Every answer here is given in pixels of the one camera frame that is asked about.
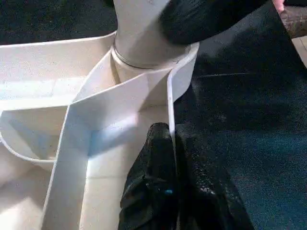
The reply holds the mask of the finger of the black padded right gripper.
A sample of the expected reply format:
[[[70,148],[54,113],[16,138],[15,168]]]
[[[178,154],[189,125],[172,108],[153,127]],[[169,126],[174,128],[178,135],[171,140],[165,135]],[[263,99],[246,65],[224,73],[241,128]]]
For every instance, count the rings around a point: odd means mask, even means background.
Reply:
[[[171,0],[159,17],[172,44],[189,45],[217,35],[266,3],[265,0]]]

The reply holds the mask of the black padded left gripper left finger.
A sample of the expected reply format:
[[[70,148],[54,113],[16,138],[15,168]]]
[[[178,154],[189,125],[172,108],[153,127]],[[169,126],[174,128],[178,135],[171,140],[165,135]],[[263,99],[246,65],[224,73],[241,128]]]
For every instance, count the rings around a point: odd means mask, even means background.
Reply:
[[[177,172],[168,124],[150,126],[145,144],[128,172],[120,208],[120,230],[176,228]]]

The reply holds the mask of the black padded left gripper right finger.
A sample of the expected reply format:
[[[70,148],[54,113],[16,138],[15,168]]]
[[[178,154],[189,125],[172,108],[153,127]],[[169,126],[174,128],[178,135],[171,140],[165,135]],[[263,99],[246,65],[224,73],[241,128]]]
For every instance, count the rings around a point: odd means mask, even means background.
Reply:
[[[182,230],[252,230],[244,202],[206,133],[177,125]]]

